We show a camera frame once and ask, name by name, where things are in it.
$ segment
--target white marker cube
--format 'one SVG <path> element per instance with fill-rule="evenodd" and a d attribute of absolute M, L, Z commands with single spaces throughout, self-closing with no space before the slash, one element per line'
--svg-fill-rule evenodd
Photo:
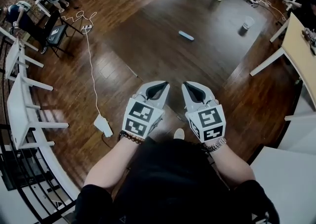
<path fill-rule="evenodd" d="M 190 127 L 201 143 L 225 135 L 226 120 L 222 105 L 186 113 Z"/>
<path fill-rule="evenodd" d="M 130 98 L 122 130 L 145 139 L 161 121 L 164 111 Z"/>

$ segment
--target bracelet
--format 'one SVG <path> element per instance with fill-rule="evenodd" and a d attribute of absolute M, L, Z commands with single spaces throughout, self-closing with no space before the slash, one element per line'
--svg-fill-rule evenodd
<path fill-rule="evenodd" d="M 130 139 L 132 142 L 135 142 L 137 144 L 144 143 L 144 140 L 139 140 L 136 137 L 134 137 L 133 135 L 127 134 L 124 130 L 120 131 L 120 133 L 118 134 L 118 142 L 120 141 L 120 139 L 122 137 L 126 137 L 126 138 Z"/>
<path fill-rule="evenodd" d="M 209 153 L 214 152 L 218 150 L 222 145 L 226 144 L 226 139 L 224 137 L 221 137 L 218 139 L 216 143 L 214 143 L 211 146 L 206 146 L 206 149 Z"/>

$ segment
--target brown beaded bracelet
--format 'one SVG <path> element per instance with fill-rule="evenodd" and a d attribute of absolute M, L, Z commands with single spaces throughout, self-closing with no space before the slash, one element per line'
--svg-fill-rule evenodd
<path fill-rule="evenodd" d="M 144 143 L 144 140 L 139 140 L 136 137 L 134 137 L 133 135 L 127 134 L 124 130 L 120 131 L 120 133 L 118 135 L 118 141 L 122 137 L 126 137 L 126 138 L 130 139 L 132 142 L 136 142 L 137 144 L 143 144 Z"/>

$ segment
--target white cable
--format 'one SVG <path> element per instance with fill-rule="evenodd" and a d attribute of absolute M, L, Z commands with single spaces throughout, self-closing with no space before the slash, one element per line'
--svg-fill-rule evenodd
<path fill-rule="evenodd" d="M 272 7 L 273 9 L 275 9 L 276 11 L 278 11 L 281 15 L 282 15 L 282 20 L 286 21 L 285 16 L 283 15 L 283 13 L 281 13 L 277 8 L 273 7 L 271 2 L 269 1 L 263 1 L 263 0 L 256 0 L 257 2 L 254 2 L 254 4 L 259 4 L 260 2 L 262 2 L 266 7 Z"/>
<path fill-rule="evenodd" d="M 62 18 L 64 17 L 65 21 L 71 19 L 71 20 L 73 21 L 73 23 L 74 23 L 74 22 L 76 22 L 77 20 L 79 20 L 79 19 L 81 19 L 81 18 L 83 17 L 84 19 L 90 21 L 91 24 L 92 24 L 92 27 L 93 27 L 93 22 L 91 21 L 91 19 L 97 14 L 97 12 L 94 12 L 94 13 L 90 16 L 89 19 L 86 18 L 83 14 L 84 14 L 84 11 L 79 11 L 79 12 L 76 14 L 76 20 L 74 20 L 73 17 L 66 18 L 65 16 L 62 16 Z M 85 34 L 85 35 L 87 36 L 88 51 L 89 51 L 89 61 L 90 61 L 90 65 L 91 65 L 91 76 L 92 76 L 92 80 L 93 80 L 93 90 L 94 90 L 95 97 L 96 97 L 96 99 L 95 99 L 95 107 L 97 108 L 97 110 L 98 110 L 100 116 L 102 116 L 101 113 L 100 113 L 100 110 L 99 110 L 99 108 L 98 108 L 98 94 L 97 94 L 97 91 L 95 90 L 95 80 L 94 80 L 94 77 L 93 77 L 93 66 L 92 66 L 92 62 L 91 62 L 90 44 L 89 44 L 89 40 L 88 40 L 88 33 L 90 32 L 91 29 L 87 30 L 87 29 L 85 28 L 84 30 L 85 30 L 85 33 L 83 33 L 83 34 Z"/>

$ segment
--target dark brown table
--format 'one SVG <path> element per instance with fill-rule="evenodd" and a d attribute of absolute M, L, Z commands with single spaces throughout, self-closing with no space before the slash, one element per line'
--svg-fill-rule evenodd
<path fill-rule="evenodd" d="M 243 33 L 246 15 L 255 24 Z M 216 94 L 265 22 L 243 0 L 155 0 L 106 33 L 105 38 L 143 81 L 170 82 L 168 105 L 183 117 L 181 84 L 199 82 Z M 179 30 L 195 40 L 180 36 Z"/>

